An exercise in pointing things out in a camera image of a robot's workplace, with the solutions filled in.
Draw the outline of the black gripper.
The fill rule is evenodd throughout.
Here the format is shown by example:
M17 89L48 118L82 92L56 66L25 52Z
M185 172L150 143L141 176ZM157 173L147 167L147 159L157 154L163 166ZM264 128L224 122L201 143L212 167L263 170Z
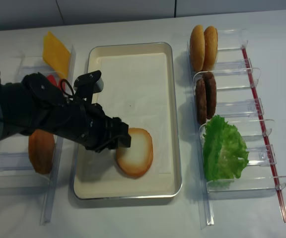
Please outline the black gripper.
M99 104L82 103L71 117L70 140L87 150L130 148L129 126L118 117L110 118Z

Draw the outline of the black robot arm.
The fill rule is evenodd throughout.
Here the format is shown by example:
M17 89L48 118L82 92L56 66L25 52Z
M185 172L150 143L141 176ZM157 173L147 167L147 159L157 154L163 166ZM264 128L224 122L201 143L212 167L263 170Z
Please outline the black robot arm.
M87 150L129 148L129 127L120 118L105 115L91 102L101 72L79 76L76 92L64 94L44 75L33 73L19 83L0 84L0 141L40 129L83 145Z

